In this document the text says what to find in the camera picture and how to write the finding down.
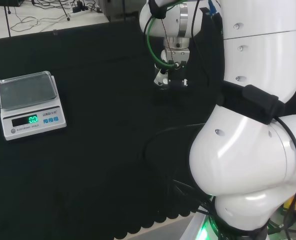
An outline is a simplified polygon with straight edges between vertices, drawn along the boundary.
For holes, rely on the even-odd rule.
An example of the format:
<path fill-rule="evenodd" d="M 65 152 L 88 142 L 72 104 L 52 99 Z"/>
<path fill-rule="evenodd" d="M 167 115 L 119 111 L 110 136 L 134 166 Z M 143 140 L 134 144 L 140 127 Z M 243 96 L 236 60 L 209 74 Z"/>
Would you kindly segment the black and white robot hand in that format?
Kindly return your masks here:
<path fill-rule="evenodd" d="M 174 49 L 166 47 L 161 52 L 161 60 L 167 64 L 175 64 L 174 68 L 167 69 L 159 63 L 155 64 L 155 85 L 161 90 L 174 90 L 186 88 L 186 67 L 190 57 L 190 51 L 185 49 Z"/>

